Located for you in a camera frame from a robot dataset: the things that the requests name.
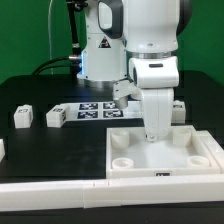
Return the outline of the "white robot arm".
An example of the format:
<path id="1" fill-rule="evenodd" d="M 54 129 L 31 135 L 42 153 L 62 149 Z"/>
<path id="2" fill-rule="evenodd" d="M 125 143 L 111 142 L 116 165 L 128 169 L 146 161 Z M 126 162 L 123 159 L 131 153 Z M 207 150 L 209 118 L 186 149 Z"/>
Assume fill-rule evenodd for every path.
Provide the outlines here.
<path id="1" fill-rule="evenodd" d="M 141 102 L 150 141 L 171 126 L 179 84 L 177 36 L 191 18 L 191 0 L 66 0 L 77 81 L 113 89 L 116 106 Z"/>

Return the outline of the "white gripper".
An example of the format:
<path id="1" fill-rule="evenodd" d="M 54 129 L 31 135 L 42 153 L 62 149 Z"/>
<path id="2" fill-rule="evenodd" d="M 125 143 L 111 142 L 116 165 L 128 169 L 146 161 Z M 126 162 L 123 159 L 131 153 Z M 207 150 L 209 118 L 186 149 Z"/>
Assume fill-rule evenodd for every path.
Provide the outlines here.
<path id="1" fill-rule="evenodd" d="M 113 84 L 113 101 L 118 109 L 128 106 L 128 96 L 140 101 L 146 139 L 149 142 L 155 142 L 157 136 L 168 133 L 174 101 L 172 88 L 143 89 L 127 79 Z"/>

